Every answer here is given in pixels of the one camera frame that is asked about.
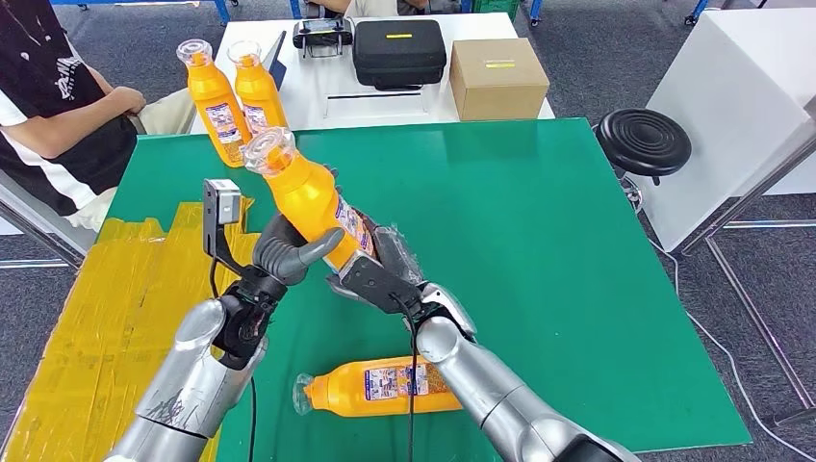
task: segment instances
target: silver robotic arm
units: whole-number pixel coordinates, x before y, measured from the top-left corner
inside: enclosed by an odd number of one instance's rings
[[[637,456],[572,422],[547,405],[501,359],[476,342],[476,329],[456,298],[437,284],[408,281],[416,262],[404,243],[382,245],[381,262],[366,255],[341,271],[351,292],[387,314],[401,313],[417,326],[417,350],[440,372],[447,387],[508,462],[636,462]],[[401,237],[392,231],[390,239]]]
[[[240,197],[232,181],[205,180],[204,251],[239,279],[187,313],[136,417],[106,461],[197,461],[263,359],[267,325],[287,287],[343,238],[336,228],[306,243],[278,215],[261,233],[253,264],[243,267],[224,237],[224,225],[239,219]]]
[[[267,339],[262,338],[243,368],[222,364],[212,346],[226,318],[220,299],[190,310],[144,392],[136,417],[106,461],[199,459],[267,351]]]
[[[634,462],[634,454],[556,412],[489,349],[445,288],[427,284],[422,303],[444,307],[420,324],[417,350],[508,462]]]

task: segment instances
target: yellow cardboard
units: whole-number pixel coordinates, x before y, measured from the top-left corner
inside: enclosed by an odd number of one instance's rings
[[[249,201],[242,200],[242,217]],[[20,407],[3,462],[100,460],[134,418],[188,310],[211,297],[202,206],[180,204],[168,233],[155,219],[108,219],[88,253]],[[258,235],[229,225],[236,259]],[[224,290],[235,276],[222,268]],[[213,461],[217,437],[201,457]]]

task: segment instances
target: metal frame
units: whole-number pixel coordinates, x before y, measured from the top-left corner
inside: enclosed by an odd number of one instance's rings
[[[742,214],[745,209],[748,208],[748,206],[751,205],[759,196],[766,193],[779,180],[784,178],[785,175],[790,173],[794,168],[798,167],[799,164],[807,160],[807,158],[810,157],[814,151],[816,151],[816,132],[813,133],[801,146],[788,155],[788,157],[776,168],[765,175],[765,177],[762,178],[759,183],[754,185],[748,192],[746,192],[745,195],[737,199],[737,201],[734,202],[734,204],[730,206],[728,210],[723,212],[722,215],[715,218],[711,224],[706,226],[705,229],[702,230],[699,235],[697,235],[697,237],[692,239],[685,247],[682,248],[682,250],[680,250],[680,253],[688,256],[689,252],[698,245],[702,244],[705,239],[713,237],[717,231],[726,227],[726,225],[730,224],[733,219]],[[803,224],[811,226],[812,224],[809,224],[810,222],[816,222],[816,220],[775,220],[773,221],[775,224],[773,227],[792,227],[795,225],[802,226]],[[750,228],[752,227],[751,224],[753,227],[772,227],[767,224],[767,220],[756,222],[739,221],[738,223],[739,224],[735,225],[734,227]]]
[[[100,5],[100,4],[111,4],[111,3],[140,3],[140,2],[149,2],[150,0],[50,0],[51,5],[76,5],[83,10],[88,9],[88,5]],[[189,0],[156,0],[162,2],[186,2]],[[221,25],[225,26],[229,20],[230,15],[229,11],[227,11],[227,6],[224,3],[224,0],[205,0],[205,1],[212,1],[216,4],[216,10],[218,10],[218,16],[221,18]],[[238,0],[232,0],[233,5],[238,5]]]
[[[33,238],[38,243],[51,249],[64,265],[78,270],[82,265],[84,257],[73,247],[64,243],[53,234],[45,233],[36,227],[32,222],[20,215],[15,209],[0,200],[0,218],[9,222],[26,235]],[[54,268],[58,262],[53,260],[7,260],[0,262],[0,270],[20,269],[20,268]]]
[[[816,97],[814,97],[804,106],[804,110],[811,117],[816,119]],[[782,160],[782,162],[779,163],[779,165],[768,172],[758,183],[756,183],[756,185],[748,190],[745,195],[737,199],[733,205],[731,205],[721,215],[716,217],[711,224],[706,226],[705,229],[700,232],[700,234],[698,234],[680,250],[682,255],[688,256],[689,252],[698,245],[705,243],[708,246],[709,250],[711,250],[711,253],[714,255],[714,258],[717,260],[717,263],[720,265],[720,268],[725,273],[728,283],[737,293],[737,296],[739,296],[740,301],[745,307],[746,312],[748,312],[749,316],[751,317],[756,329],[759,331],[765,345],[768,346],[768,348],[774,354],[774,358],[779,363],[779,366],[782,367],[782,371],[802,404],[802,408],[787,414],[774,415],[771,420],[769,420],[769,424],[776,426],[797,424],[816,419],[816,403],[814,403],[813,397],[807,392],[806,388],[802,384],[802,381],[799,379],[799,376],[796,374],[796,371],[794,371],[793,367],[791,366],[790,361],[788,361],[787,356],[785,355],[785,352],[779,344],[776,336],[773,332],[771,332],[768,324],[765,323],[765,320],[762,319],[762,315],[759,313],[759,310],[756,309],[751,297],[742,286],[742,283],[740,283],[736,273],[731,268],[725,255],[723,255],[723,252],[717,246],[717,243],[714,242],[714,234],[723,228],[754,229],[816,226],[816,219],[766,219],[734,221],[734,219],[742,214],[745,209],[750,206],[759,196],[766,193],[779,180],[784,178],[785,175],[790,173],[794,168],[798,167],[802,162],[810,157],[814,151],[816,151],[816,130],[813,130],[813,133],[811,133],[807,140],[794,149],[784,160]]]
[[[532,5],[530,5],[530,26],[536,27],[541,19],[539,17],[539,13],[541,12],[541,5],[544,3],[544,0],[533,0]]]
[[[760,9],[765,6],[765,2],[768,0],[762,0],[759,2],[759,5],[756,6],[757,9]],[[723,5],[720,6],[720,10],[728,10],[731,8],[731,5],[734,3],[734,0],[725,0]],[[691,11],[691,14],[685,17],[684,22],[687,26],[693,26],[697,24],[697,20],[700,19],[700,15],[708,7],[708,0],[700,0],[697,2],[697,6]]]
[[[787,355],[785,355],[784,350],[782,350],[782,347],[779,345],[777,337],[771,331],[770,327],[768,327],[765,320],[762,319],[762,315],[759,313],[759,310],[756,309],[756,305],[753,304],[751,297],[746,292],[739,278],[737,278],[737,275],[731,265],[728,263],[726,256],[717,246],[717,243],[714,242],[713,238],[705,238],[705,243],[708,245],[708,249],[711,250],[711,254],[714,255],[714,259],[717,260],[717,263],[720,265],[723,273],[726,274],[728,284],[730,284],[734,289],[734,292],[737,293],[737,296],[745,307],[746,312],[748,312],[748,315],[751,317],[751,321],[753,321],[753,324],[756,326],[756,330],[759,331],[759,335],[762,336],[762,340],[771,349],[771,353],[774,354],[774,359],[777,360],[777,363],[782,368],[788,383],[790,383],[794,393],[796,393],[797,398],[802,404],[801,409],[789,412],[787,414],[772,416],[769,423],[775,426],[783,426],[804,423],[816,419],[816,403],[813,402],[813,397],[804,387],[799,375],[793,369],[790,361],[788,361]]]

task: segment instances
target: black case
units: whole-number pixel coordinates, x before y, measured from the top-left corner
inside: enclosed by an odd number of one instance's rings
[[[357,80],[378,90],[437,84],[447,63],[434,20],[365,21],[354,31]]]

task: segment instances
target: white panel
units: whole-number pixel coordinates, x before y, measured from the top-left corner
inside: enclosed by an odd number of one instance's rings
[[[709,17],[802,107],[816,94],[816,8],[728,10]]]
[[[0,236],[10,236],[14,234],[21,234],[20,230],[13,227],[11,223],[0,218]]]
[[[692,157],[679,172],[634,177],[664,248],[672,250],[760,167],[810,117],[705,13],[680,49],[648,108],[688,133]]]

